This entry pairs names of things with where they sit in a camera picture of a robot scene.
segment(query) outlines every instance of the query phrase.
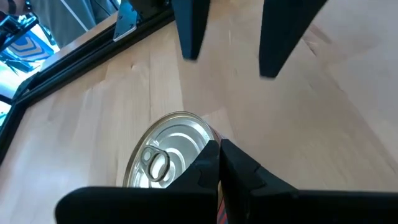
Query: can rim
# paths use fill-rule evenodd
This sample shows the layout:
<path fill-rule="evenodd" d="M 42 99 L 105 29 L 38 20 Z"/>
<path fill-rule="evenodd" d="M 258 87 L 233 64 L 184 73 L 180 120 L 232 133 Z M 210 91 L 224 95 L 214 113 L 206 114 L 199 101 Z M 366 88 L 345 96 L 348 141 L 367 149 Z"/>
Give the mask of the can rim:
<path fill-rule="evenodd" d="M 148 136 L 150 136 L 150 134 L 152 134 L 154 132 L 154 130 L 156 129 L 156 127 L 159 127 L 161 124 L 164 124 L 165 122 L 174 119 L 174 118 L 178 118 L 178 117 L 187 117 L 187 118 L 195 118 L 199 121 L 202 122 L 202 124 L 208 128 L 209 130 L 211 130 L 212 133 L 212 140 L 215 140 L 218 136 L 217 134 L 214 132 L 213 128 L 211 128 L 207 122 L 205 120 L 203 120 L 202 118 L 200 118 L 199 116 L 190 113 L 190 112 L 186 112 L 186 111 L 176 111 L 176 112 L 172 112 L 169 113 L 161 118 L 159 118 L 157 121 L 155 121 L 153 124 L 151 124 L 149 126 L 149 128 L 145 131 L 145 133 L 141 136 L 141 138 L 138 140 L 136 146 L 134 147 L 129 162 L 127 163 L 127 167 L 126 167 L 126 171 L 124 173 L 124 177 L 123 177 L 123 187 L 129 187 L 130 183 L 131 183 L 131 171 L 132 171 L 132 165 L 134 163 L 134 160 L 137 156 L 138 150 L 141 148 L 142 144 L 145 142 L 145 140 L 148 138 Z"/>

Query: black metal frame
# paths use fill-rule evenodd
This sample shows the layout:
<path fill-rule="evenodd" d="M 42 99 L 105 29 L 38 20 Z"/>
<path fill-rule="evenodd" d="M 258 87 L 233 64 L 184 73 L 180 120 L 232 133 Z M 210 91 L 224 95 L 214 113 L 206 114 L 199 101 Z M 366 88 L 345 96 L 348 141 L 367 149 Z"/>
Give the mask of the black metal frame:
<path fill-rule="evenodd" d="M 11 109 L 0 130 L 0 165 L 14 138 L 28 107 L 76 80 L 86 72 L 107 61 L 131 45 L 174 20 L 171 7 L 158 13 L 151 20 L 142 22 L 125 38 L 114 42 L 115 24 L 97 34 L 44 71 L 36 73 L 18 88 L 12 99 Z"/>

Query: pull tab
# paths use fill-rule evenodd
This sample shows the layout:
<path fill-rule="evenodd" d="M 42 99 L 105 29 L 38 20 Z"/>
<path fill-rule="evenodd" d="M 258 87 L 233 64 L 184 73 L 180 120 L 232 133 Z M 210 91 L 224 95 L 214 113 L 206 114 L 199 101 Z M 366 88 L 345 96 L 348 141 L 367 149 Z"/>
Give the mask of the pull tab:
<path fill-rule="evenodd" d="M 163 156 L 165 164 L 159 170 L 159 174 L 155 178 L 152 174 L 151 167 L 159 156 Z M 148 179 L 152 182 L 159 182 L 163 180 L 170 169 L 170 156 L 167 152 L 158 149 L 154 146 L 146 146 L 141 154 L 141 161 L 144 163 L 144 172 Z"/>

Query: tin can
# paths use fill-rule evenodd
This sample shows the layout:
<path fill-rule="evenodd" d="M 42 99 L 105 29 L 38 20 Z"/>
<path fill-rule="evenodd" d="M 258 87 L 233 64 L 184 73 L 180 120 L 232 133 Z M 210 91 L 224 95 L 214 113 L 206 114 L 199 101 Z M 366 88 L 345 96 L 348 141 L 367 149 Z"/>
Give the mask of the tin can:
<path fill-rule="evenodd" d="M 160 118 L 135 146 L 123 186 L 166 188 L 189 167 L 208 141 L 220 144 L 220 137 L 192 113 L 174 112 Z"/>

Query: metal can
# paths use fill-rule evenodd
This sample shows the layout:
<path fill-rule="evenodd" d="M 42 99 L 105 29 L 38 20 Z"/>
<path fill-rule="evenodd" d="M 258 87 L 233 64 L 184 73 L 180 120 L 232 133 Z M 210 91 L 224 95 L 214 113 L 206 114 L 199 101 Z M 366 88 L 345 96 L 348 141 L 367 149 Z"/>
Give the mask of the metal can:
<path fill-rule="evenodd" d="M 200 117 L 170 113 L 140 138 L 127 164 L 124 187 L 166 188 L 197 158 L 207 142 L 220 135 Z"/>

